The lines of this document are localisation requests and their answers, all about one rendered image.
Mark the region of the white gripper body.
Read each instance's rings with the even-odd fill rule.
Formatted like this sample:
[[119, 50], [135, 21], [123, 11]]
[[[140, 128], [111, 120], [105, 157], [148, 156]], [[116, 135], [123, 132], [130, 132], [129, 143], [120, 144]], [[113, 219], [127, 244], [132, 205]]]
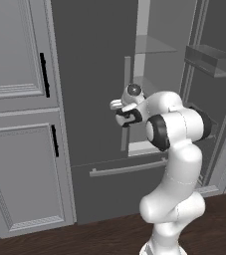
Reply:
[[120, 100], [120, 99], [112, 100], [110, 102], [110, 109], [112, 111], [121, 110], [123, 112], [127, 112], [127, 111], [134, 109], [136, 106], [137, 106], [137, 103], [127, 104], [123, 100]]

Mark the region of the dark grey fridge door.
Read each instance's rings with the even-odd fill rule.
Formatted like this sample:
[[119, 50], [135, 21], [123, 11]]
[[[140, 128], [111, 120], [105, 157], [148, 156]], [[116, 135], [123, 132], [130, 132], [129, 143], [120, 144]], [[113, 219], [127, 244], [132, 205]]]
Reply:
[[52, 0], [72, 166], [123, 157], [110, 102], [133, 57], [138, 0]]

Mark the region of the glass fridge shelf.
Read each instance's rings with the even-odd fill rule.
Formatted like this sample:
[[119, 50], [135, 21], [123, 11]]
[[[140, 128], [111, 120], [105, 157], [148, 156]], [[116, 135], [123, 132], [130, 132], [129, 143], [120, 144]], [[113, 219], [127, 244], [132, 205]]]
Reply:
[[148, 35], [137, 35], [135, 52], [137, 54], [174, 53], [176, 49]]

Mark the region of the grey fridge interior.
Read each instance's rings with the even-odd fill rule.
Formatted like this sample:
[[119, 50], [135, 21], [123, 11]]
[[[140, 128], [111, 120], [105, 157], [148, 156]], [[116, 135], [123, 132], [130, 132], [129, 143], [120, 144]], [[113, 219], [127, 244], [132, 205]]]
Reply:
[[176, 49], [174, 53], [135, 53], [133, 82], [146, 97], [161, 91], [180, 94], [196, 6], [197, 0], [138, 0], [136, 36], [148, 35]]

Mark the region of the open grey fridge door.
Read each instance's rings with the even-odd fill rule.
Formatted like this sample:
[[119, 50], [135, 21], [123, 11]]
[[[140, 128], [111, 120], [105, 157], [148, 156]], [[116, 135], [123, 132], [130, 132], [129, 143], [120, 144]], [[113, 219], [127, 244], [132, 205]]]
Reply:
[[[208, 45], [226, 52], [226, 0], [197, 0], [190, 45]], [[226, 78], [213, 78], [187, 64], [180, 95], [218, 123], [214, 137], [197, 145], [203, 165], [197, 191], [209, 197], [226, 191]]]

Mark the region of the dark grey freezer drawer front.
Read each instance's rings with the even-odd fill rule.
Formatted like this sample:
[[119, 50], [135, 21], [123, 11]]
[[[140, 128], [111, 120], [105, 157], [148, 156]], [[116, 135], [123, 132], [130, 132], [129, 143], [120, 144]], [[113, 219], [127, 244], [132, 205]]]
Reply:
[[90, 177], [93, 168], [97, 170], [134, 166], [161, 161], [167, 155], [154, 153], [115, 161], [83, 164], [72, 168], [77, 223], [112, 219], [139, 212], [141, 199], [160, 183], [165, 165], [141, 171]]

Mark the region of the tall grey cupboard door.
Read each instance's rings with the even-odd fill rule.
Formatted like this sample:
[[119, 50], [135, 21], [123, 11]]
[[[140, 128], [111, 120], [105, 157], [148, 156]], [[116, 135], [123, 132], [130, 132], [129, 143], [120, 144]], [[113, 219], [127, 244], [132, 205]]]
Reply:
[[58, 110], [0, 114], [1, 238], [75, 222], [65, 147]]

